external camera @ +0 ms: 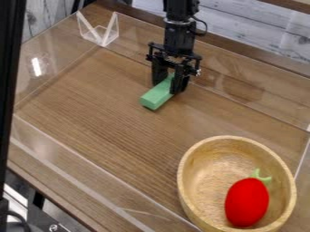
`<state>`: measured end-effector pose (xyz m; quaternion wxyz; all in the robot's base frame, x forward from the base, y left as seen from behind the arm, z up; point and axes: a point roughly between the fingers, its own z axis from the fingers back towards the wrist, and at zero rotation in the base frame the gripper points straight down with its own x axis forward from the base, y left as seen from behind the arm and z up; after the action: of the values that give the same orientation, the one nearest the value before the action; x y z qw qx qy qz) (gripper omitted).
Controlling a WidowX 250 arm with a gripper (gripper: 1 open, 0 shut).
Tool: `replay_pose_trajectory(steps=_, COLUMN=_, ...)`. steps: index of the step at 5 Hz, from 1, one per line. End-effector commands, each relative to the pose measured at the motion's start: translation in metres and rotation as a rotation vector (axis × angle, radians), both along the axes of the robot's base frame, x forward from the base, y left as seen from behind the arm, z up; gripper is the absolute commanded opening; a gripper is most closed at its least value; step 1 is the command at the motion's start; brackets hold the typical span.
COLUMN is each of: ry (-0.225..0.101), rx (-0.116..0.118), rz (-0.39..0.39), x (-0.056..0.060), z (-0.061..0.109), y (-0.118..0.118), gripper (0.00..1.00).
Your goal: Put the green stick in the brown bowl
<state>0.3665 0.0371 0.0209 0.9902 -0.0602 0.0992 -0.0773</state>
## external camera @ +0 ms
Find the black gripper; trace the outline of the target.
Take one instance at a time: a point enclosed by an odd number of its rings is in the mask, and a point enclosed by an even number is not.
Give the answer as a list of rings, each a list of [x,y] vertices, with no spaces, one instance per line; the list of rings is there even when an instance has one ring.
[[[200,74],[202,57],[193,52],[196,21],[187,18],[184,21],[164,19],[163,42],[148,43],[147,60],[151,62],[151,81],[157,85],[173,69],[171,80],[171,94],[183,92],[187,88],[189,75]]]

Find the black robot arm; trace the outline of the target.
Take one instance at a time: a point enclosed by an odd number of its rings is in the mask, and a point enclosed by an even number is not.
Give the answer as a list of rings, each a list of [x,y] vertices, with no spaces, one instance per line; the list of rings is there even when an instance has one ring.
[[[168,91],[183,92],[189,76],[200,74],[202,57],[193,53],[196,32],[195,13],[199,11],[199,0],[163,0],[165,12],[163,43],[148,43],[147,60],[151,62],[151,80],[156,86],[173,69]]]

